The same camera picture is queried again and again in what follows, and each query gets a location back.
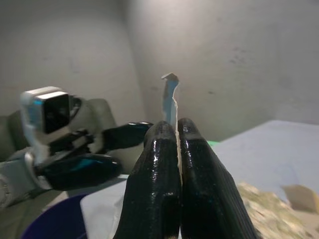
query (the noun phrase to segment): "gray wall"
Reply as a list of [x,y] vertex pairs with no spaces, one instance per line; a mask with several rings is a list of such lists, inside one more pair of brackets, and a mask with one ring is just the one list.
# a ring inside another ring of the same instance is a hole
[[179,115],[221,140],[269,119],[319,123],[318,0],[124,0],[147,117],[161,75],[181,80]]
[[48,85],[107,99],[118,123],[145,120],[116,0],[0,2],[0,114]]

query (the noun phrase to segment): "blue container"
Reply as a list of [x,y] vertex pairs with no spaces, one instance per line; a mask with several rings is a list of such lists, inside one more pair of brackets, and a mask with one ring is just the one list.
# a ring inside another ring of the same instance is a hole
[[86,195],[68,198],[41,214],[22,239],[86,239],[80,201]]

